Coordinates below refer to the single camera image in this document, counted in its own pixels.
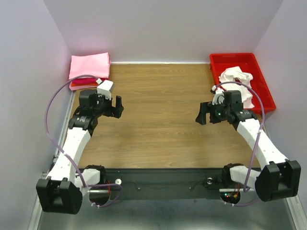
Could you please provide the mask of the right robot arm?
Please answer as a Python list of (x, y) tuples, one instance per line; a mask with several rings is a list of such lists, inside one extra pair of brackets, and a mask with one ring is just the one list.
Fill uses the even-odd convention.
[(236, 183), (256, 191), (263, 202), (294, 197), (298, 193), (301, 166), (283, 155), (263, 131), (257, 116), (244, 109), (240, 91), (217, 90), (213, 101), (202, 102), (195, 121), (206, 124), (227, 121), (244, 138), (253, 150), (252, 158), (257, 159), (260, 171), (240, 163), (224, 166), (221, 183), (231, 187)]

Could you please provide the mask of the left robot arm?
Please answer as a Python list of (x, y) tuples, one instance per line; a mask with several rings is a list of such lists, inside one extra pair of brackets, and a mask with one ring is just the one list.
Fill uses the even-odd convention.
[(77, 166), (85, 146), (93, 135), (100, 116), (120, 118), (124, 110), (122, 99), (112, 99), (98, 90), (83, 90), (79, 95), (79, 106), (69, 120), (66, 140), (60, 149), (51, 171), (45, 179), (39, 179), (36, 191), (44, 212), (77, 214), (84, 195), (92, 188), (122, 186), (108, 183), (103, 166), (89, 165), (84, 170)]

